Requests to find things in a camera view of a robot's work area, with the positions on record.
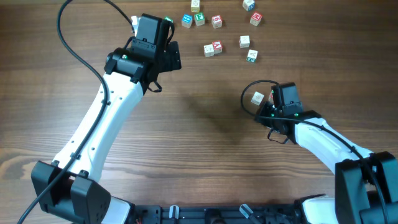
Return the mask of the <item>yellow sided wooden block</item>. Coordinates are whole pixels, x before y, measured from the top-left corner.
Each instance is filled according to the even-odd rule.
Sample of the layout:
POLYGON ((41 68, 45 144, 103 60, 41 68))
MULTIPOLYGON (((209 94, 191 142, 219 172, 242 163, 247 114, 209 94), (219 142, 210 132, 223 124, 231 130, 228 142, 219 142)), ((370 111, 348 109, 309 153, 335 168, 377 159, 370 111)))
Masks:
POLYGON ((252 96, 251 103, 259 106, 262 103, 263 99, 264 95, 256 91, 252 96))

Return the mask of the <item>red Y letter block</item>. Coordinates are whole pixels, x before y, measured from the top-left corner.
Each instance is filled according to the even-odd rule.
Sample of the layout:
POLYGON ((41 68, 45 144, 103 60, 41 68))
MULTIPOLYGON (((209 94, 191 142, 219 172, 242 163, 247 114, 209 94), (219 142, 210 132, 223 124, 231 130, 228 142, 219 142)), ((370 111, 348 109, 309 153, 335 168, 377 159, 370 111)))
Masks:
POLYGON ((272 94, 272 92, 271 92, 270 95, 269 95, 269 101, 270 101, 271 103, 274 103, 274 99, 273 99, 273 94, 272 94))

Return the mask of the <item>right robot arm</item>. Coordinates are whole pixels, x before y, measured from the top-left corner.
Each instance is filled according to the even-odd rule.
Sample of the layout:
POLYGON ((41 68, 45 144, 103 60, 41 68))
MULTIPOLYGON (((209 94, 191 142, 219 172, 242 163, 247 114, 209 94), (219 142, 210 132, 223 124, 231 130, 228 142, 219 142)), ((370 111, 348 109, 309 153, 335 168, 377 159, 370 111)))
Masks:
POLYGON ((335 195, 300 203, 306 223, 397 223, 397 159, 339 134, 315 111, 304 111, 294 83, 274 83, 255 119, 314 154, 335 176, 335 195))

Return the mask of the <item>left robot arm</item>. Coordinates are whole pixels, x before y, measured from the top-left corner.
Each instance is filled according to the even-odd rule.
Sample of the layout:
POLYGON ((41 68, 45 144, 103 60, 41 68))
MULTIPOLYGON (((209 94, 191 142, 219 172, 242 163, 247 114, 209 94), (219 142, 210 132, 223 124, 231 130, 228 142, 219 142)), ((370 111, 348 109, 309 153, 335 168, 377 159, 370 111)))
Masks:
POLYGON ((132 223, 134 205, 100 186, 104 162, 158 75, 181 68, 171 21, 143 14, 133 18, 132 28, 135 34, 126 45, 107 56, 98 93, 70 142, 31 173, 34 204, 72 223, 132 223))

